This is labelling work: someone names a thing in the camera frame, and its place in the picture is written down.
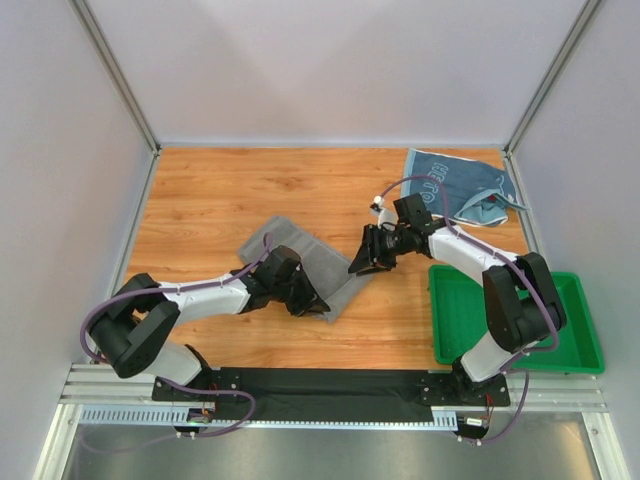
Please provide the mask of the grey terry towel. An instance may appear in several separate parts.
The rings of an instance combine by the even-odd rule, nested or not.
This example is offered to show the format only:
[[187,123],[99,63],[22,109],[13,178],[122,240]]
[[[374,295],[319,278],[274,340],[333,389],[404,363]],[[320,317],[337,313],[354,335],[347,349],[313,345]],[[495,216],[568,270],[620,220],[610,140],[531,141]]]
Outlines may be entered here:
[[354,298],[371,281],[371,276],[348,273],[350,261],[329,244],[297,226],[288,217],[275,215],[252,233],[238,249],[240,260],[248,264],[263,251],[263,237],[271,234],[271,248],[279,245],[291,248],[301,257],[302,267],[319,297],[329,306],[327,313],[313,317],[334,323]]

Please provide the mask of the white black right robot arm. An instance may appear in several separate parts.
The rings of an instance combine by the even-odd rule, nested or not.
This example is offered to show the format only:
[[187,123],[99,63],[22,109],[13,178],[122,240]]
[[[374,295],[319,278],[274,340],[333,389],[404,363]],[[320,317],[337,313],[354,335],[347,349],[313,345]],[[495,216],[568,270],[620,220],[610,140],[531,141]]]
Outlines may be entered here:
[[517,255],[477,239],[447,216],[434,218],[420,195],[384,206],[374,198],[374,224],[363,228],[361,245],[348,271],[357,276],[388,272],[401,255],[416,253],[449,264],[483,290],[487,331],[457,358],[452,383],[461,393],[479,389],[541,341],[559,342],[567,316],[545,259]]

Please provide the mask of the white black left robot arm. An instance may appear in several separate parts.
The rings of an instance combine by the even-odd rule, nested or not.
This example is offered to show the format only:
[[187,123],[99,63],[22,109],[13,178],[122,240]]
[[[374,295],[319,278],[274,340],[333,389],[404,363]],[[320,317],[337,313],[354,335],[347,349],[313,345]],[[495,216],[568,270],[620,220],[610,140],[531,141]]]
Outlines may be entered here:
[[194,348],[171,342],[172,330],[205,317],[263,309],[272,302],[283,304],[293,317],[331,311],[301,257],[280,245],[264,249],[239,270],[200,282],[156,282],[147,273],[137,274],[87,314],[80,343],[87,355],[110,365],[121,379],[148,373],[193,388],[209,365]]

